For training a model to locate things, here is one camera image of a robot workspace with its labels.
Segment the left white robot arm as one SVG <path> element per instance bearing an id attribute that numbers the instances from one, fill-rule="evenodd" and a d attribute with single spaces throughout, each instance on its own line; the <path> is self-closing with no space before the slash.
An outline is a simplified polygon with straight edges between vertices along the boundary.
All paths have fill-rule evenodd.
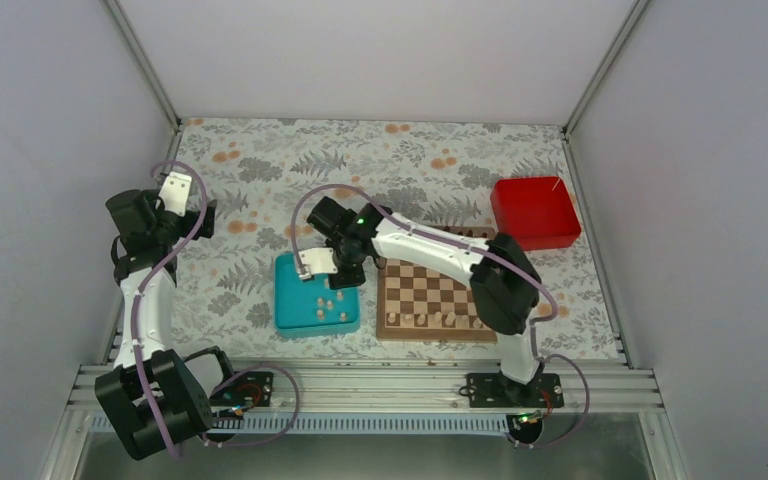
<path id="1" fill-rule="evenodd" d="M 226 404 L 238 391 L 238 377 L 220 366 L 198 381 L 170 345 L 175 246 L 211 237 L 215 224 L 216 201 L 197 211 L 186 202 L 181 192 L 132 189 L 105 203 L 119 232 L 111 257 L 126 329 L 113 369 L 96 379 L 94 392 L 134 460 L 206 432 L 209 402 Z"/>

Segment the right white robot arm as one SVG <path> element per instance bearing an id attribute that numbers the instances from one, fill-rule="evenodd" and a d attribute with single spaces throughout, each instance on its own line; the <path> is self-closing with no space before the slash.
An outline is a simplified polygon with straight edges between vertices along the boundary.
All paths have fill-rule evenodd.
<path id="1" fill-rule="evenodd" d="M 300 279 L 326 274 L 334 289 L 360 286 L 369 258 L 409 262 L 443 274 L 471 290 L 477 317 L 496 335 L 504 399 L 525 407 L 538 397 L 541 362 L 530 315 L 549 295 L 516 240 L 506 234 L 458 236 L 374 202 L 355 212 L 330 197 L 315 205 L 307 222 L 325 244 L 293 250 Z"/>

